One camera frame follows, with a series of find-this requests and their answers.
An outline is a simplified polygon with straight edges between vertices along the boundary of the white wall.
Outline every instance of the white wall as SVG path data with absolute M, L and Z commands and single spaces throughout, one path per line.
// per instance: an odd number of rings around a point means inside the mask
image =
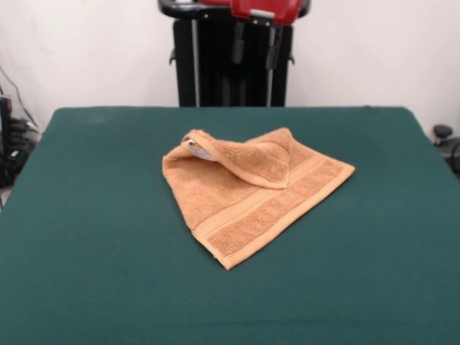
M 0 63 L 42 127 L 61 106 L 177 105 L 172 20 L 156 0 L 0 5 Z M 288 105 L 403 105 L 426 131 L 460 132 L 458 13 L 458 0 L 313 0 L 295 25 Z

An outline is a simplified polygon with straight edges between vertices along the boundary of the orange towel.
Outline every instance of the orange towel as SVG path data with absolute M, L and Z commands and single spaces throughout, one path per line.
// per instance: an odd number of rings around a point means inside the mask
M 296 142 L 284 128 L 245 143 L 193 130 L 163 158 L 162 168 L 192 235 L 227 270 L 354 172 Z

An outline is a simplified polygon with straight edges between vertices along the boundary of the green felt surface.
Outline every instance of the green felt surface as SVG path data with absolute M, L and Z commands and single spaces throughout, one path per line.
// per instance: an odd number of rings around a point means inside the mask
M 226 271 L 162 156 L 288 127 L 350 180 Z M 460 344 L 460 188 L 405 109 L 63 109 L 0 215 L 0 344 Z

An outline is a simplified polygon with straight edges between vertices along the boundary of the metal rod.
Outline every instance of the metal rod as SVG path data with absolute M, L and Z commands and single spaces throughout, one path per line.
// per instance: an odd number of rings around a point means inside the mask
M 270 27 L 270 41 L 269 47 L 272 47 L 275 43 L 275 33 L 276 29 Z M 272 106 L 272 90 L 273 90 L 273 69 L 267 71 L 267 106 Z
M 195 106 L 201 105 L 200 100 L 200 55 L 198 49 L 198 22 L 192 20 L 192 43 L 193 43 L 193 72 L 195 75 Z

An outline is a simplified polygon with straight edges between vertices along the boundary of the black machine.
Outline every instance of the black machine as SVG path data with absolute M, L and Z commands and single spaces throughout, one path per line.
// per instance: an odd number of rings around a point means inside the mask
M 180 106 L 284 106 L 291 24 L 310 0 L 158 0 L 174 22 Z
M 433 128 L 436 136 L 436 147 L 446 160 L 447 164 L 456 173 L 460 174 L 460 137 L 451 138 L 454 133 L 451 127 L 439 124 Z

